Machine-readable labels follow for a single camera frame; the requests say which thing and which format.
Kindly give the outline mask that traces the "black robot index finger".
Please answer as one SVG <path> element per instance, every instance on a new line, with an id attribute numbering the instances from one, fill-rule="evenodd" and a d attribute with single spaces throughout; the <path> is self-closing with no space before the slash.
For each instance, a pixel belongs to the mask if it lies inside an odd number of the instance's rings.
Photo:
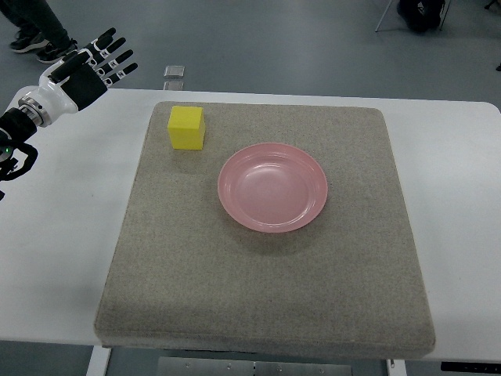
<path id="1" fill-rule="evenodd" d="M 127 75 L 129 75 L 131 72 L 136 70 L 138 68 L 137 63 L 131 63 L 125 68 L 121 70 L 117 70 L 116 72 L 112 73 L 109 77 L 104 79 L 104 84 L 105 85 L 114 85 L 117 82 L 121 81 L 124 79 Z"/>

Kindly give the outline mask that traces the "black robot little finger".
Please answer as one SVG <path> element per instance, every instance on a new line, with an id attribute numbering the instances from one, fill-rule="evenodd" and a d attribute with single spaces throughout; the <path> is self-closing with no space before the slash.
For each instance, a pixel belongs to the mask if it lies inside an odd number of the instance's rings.
<path id="1" fill-rule="evenodd" d="M 92 42 L 89 42 L 86 45 L 86 49 L 88 49 L 90 52 L 100 52 L 104 50 L 113 41 L 113 36 L 115 35 L 115 33 L 116 29 L 114 27 L 108 29 L 98 38 L 96 38 Z"/>

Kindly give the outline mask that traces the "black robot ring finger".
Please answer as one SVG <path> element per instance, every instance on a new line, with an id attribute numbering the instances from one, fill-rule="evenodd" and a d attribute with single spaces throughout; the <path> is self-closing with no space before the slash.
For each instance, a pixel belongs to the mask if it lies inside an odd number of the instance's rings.
<path id="1" fill-rule="evenodd" d="M 125 42 L 126 39 L 124 37 L 119 38 L 116 41 L 112 42 L 105 49 L 100 50 L 98 53 L 94 55 L 94 61 L 96 61 L 97 63 L 102 63 L 105 59 L 110 57 L 110 55 L 113 52 L 118 50 Z"/>

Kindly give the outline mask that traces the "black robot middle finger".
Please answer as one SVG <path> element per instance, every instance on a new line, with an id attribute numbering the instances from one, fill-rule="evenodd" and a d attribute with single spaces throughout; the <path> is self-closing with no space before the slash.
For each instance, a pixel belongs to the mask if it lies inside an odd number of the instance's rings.
<path id="1" fill-rule="evenodd" d="M 123 63 L 125 60 L 127 60 L 129 57 L 133 55 L 133 51 L 131 49 L 123 52 L 119 56 L 117 56 L 115 59 L 110 60 L 109 62 L 103 64 L 97 69 L 97 74 L 98 75 L 106 75 L 110 73 L 113 69 L 117 68 L 121 63 Z"/>

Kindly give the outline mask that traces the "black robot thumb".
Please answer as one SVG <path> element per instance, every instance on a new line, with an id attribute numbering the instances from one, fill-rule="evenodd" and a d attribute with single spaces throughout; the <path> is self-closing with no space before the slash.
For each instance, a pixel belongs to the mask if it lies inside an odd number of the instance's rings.
<path id="1" fill-rule="evenodd" d="M 64 61 L 58 66 L 50 75 L 49 79 L 52 82 L 61 82 L 70 77 L 78 68 L 87 62 L 87 55 L 85 53 L 78 53 L 67 61 Z"/>

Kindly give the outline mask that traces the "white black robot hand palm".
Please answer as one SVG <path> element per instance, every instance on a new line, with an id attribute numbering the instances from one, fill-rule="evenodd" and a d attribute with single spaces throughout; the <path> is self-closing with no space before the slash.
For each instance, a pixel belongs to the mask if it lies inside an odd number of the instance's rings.
<path id="1" fill-rule="evenodd" d="M 65 80 L 52 82 L 49 75 L 78 53 L 85 53 L 87 62 Z M 35 125 L 47 127 L 62 115 L 75 114 L 91 105 L 107 91 L 107 87 L 88 64 L 90 59 L 87 52 L 72 52 L 67 58 L 47 68 L 38 79 L 38 86 L 26 88 L 18 99 L 19 110 Z"/>

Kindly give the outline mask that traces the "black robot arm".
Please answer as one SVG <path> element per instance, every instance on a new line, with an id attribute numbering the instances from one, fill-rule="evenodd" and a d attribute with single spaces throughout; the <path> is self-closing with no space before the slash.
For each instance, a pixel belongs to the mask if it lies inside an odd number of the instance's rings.
<path id="1" fill-rule="evenodd" d="M 38 150 L 27 141 L 39 128 L 89 107 L 137 69 L 137 63 L 121 66 L 133 55 L 132 50 L 114 55 L 126 42 L 116 39 L 115 33 L 112 27 L 52 64 L 40 76 L 38 86 L 23 89 L 17 106 L 1 116 L 1 181 L 12 181 L 31 170 Z"/>

